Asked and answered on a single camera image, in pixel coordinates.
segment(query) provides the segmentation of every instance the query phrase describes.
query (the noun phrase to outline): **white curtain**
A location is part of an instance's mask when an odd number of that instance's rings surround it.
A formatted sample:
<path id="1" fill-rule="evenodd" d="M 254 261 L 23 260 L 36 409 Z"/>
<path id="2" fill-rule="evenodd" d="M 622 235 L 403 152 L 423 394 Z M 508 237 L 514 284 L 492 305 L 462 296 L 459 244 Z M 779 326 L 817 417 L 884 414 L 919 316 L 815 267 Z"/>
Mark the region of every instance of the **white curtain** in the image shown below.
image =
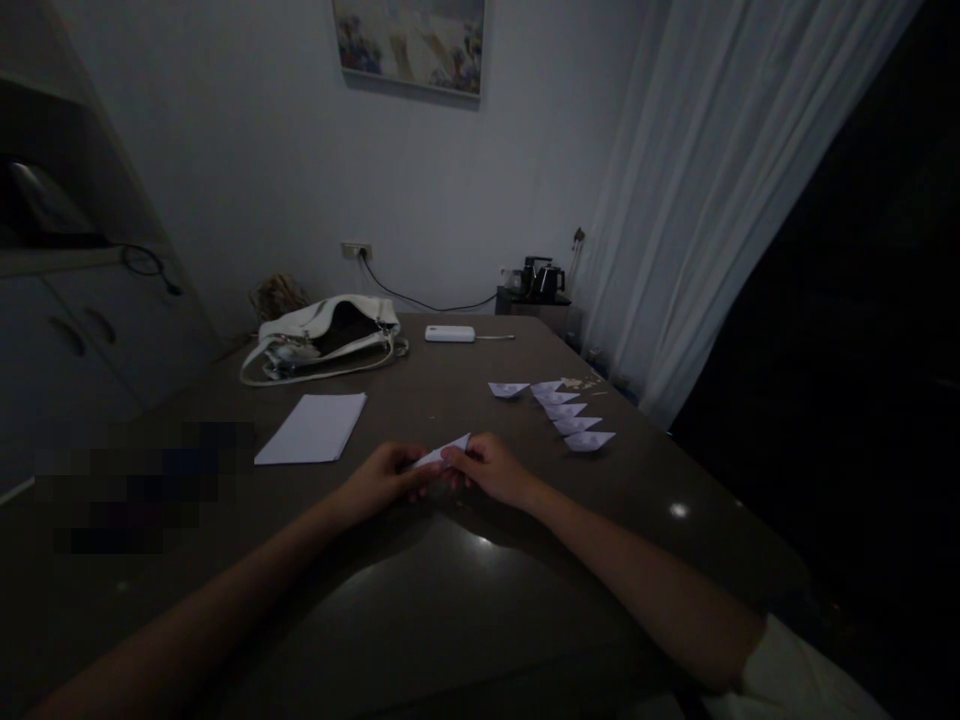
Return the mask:
<path id="1" fill-rule="evenodd" d="M 920 4 L 645 0 L 574 297 L 661 427 Z"/>

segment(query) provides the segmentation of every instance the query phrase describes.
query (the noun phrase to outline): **table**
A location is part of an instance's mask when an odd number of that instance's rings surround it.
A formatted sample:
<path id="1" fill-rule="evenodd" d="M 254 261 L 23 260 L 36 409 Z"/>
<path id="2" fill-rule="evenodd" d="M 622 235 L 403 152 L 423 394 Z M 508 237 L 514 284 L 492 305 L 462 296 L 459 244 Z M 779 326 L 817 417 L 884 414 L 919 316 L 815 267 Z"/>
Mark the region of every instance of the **table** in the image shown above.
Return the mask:
<path id="1" fill-rule="evenodd" d="M 402 315 L 401 322 L 410 353 L 384 369 L 254 389 L 236 379 L 241 352 L 133 423 L 120 440 L 116 430 L 111 445 L 179 447 L 191 438 L 196 444 L 197 426 L 184 423 L 252 423 L 252 442 L 244 442 L 240 426 L 239 444 L 247 447 L 221 452 L 224 474 L 199 484 L 205 501 L 172 506 L 176 514 L 170 510 L 166 524 L 182 527 L 164 532 L 162 553 L 54 552 L 52 527 L 82 524 L 92 495 L 124 495 L 123 484 L 103 479 L 96 467 L 97 482 L 72 478 L 51 495 L 51 486 L 38 481 L 32 493 L 0 508 L 0 556 L 5 577 L 15 578 L 0 599 L 4 710 L 29 706 L 240 559 L 388 438 L 432 448 L 493 430 L 540 477 L 749 603 L 806 585 L 802 562 L 780 538 L 539 320 L 424 314 Z M 423 331 L 430 323 L 517 337 L 428 344 Z M 504 401 L 487 388 L 487 381 L 560 377 L 595 383 L 578 400 L 604 418 L 596 429 L 618 433 L 601 451 L 569 452 L 529 392 Z M 361 391 L 369 399 L 340 461 L 253 469 L 254 451 L 302 394 Z M 77 503 L 42 502 L 68 492 Z M 676 503 L 689 509 L 685 517 L 671 513 Z M 331 545 L 213 678 L 195 711 L 349 716 L 490 687 L 497 678 L 532 677 L 538 669 L 541 679 L 553 678 L 548 692 L 581 692 L 582 682 L 588 693 L 605 678 L 650 691 L 676 681 L 626 611 L 542 526 L 475 488 L 441 489 L 430 502 L 393 507 Z"/>

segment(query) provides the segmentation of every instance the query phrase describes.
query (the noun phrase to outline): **handbag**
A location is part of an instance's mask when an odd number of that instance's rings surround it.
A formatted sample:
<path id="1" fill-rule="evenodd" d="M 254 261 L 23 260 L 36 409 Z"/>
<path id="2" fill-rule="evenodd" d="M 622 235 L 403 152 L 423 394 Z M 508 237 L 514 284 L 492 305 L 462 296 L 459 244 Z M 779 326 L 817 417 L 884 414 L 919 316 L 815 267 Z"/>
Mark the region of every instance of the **handbag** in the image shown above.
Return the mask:
<path id="1" fill-rule="evenodd" d="M 373 370 L 407 354 L 410 344 L 399 334 L 392 300 L 337 295 L 263 323 L 260 342 L 240 367 L 240 381 L 270 387 Z M 260 355 L 268 359 L 263 380 L 246 372 Z M 324 365 L 320 372 L 305 371 Z"/>

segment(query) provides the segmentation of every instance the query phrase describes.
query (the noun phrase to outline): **power cord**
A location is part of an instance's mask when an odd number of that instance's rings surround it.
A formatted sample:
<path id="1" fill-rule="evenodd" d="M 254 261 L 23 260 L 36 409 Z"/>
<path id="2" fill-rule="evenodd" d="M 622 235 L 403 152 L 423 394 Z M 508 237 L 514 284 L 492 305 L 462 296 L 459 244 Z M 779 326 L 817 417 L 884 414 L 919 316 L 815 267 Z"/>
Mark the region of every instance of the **power cord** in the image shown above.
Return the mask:
<path id="1" fill-rule="evenodd" d="M 163 260 L 161 260 L 157 254 L 153 252 L 153 250 L 145 248 L 142 245 L 131 245 L 130 243 L 114 243 L 114 245 L 119 245 L 123 248 L 123 250 L 120 251 L 120 262 L 125 268 L 127 268 L 127 270 L 135 275 L 143 275 L 145 277 L 154 277 L 155 275 L 159 275 L 160 279 L 163 280 L 163 284 L 167 286 L 168 293 L 175 296 L 183 295 L 183 288 L 181 288 L 179 285 L 175 285 L 170 278 L 167 277 L 167 273 L 163 269 Z M 156 266 L 155 269 L 149 271 L 138 269 L 134 265 L 134 262 L 136 262 L 137 258 L 134 258 L 134 260 L 130 259 L 130 253 L 133 250 L 146 255 Z"/>
<path id="2" fill-rule="evenodd" d="M 407 300 L 407 301 L 409 301 L 409 302 L 412 302 L 412 303 L 414 303 L 415 305 L 421 305 L 421 306 L 427 308 L 427 310 L 433 310 L 434 312 L 453 312 L 454 310 L 470 310 L 471 308 L 480 307 L 481 305 L 486 305 L 488 302 L 490 302 L 491 300 L 493 300 L 493 299 L 495 299 L 495 298 L 497 297 L 497 294 L 494 293 L 493 295 L 491 295 L 490 297 L 488 297 L 486 300 L 481 300 L 480 302 L 474 303 L 473 305 L 461 305 L 461 306 L 455 307 L 455 308 L 435 308 L 435 307 L 433 307 L 433 305 L 427 305 L 425 302 L 420 302 L 419 300 L 414 300 L 412 297 L 407 297 L 406 295 L 403 295 L 402 293 L 398 293 L 398 292 L 396 292 L 395 290 L 391 290 L 391 289 L 388 288 L 386 285 L 384 285 L 382 282 L 380 282 L 380 281 L 377 279 L 377 276 L 373 274 L 373 270 L 370 269 L 370 263 L 367 262 L 367 251 L 366 251 L 366 250 L 364 250 L 363 248 L 360 248 L 360 252 L 357 254 L 357 256 L 360 258 L 360 261 L 363 263 L 363 266 L 367 269 L 367 272 L 370 273 L 370 277 L 373 278 L 373 281 L 374 281 L 377 285 L 379 285 L 381 288 L 383 288 L 384 290 L 386 290 L 386 291 L 387 291 L 388 293 L 390 293 L 391 295 L 394 295 L 394 296 L 396 296 L 396 297 L 398 297 L 398 298 L 403 298 L 404 300 Z"/>

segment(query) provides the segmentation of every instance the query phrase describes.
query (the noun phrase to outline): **cabinet door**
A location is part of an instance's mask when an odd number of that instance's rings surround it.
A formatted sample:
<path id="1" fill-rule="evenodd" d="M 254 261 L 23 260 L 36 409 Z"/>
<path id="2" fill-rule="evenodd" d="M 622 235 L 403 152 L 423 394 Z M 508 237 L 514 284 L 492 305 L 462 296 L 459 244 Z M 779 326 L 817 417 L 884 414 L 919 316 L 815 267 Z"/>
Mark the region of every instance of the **cabinet door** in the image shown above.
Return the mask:
<path id="1" fill-rule="evenodd" d="M 219 352 L 195 303 L 122 265 L 45 280 L 147 408 L 195 380 Z"/>
<path id="2" fill-rule="evenodd" d="M 36 443 L 69 446 L 92 430 L 91 421 L 126 421 L 140 413 L 37 277 L 0 280 L 0 349 L 0 492 L 33 474 Z"/>

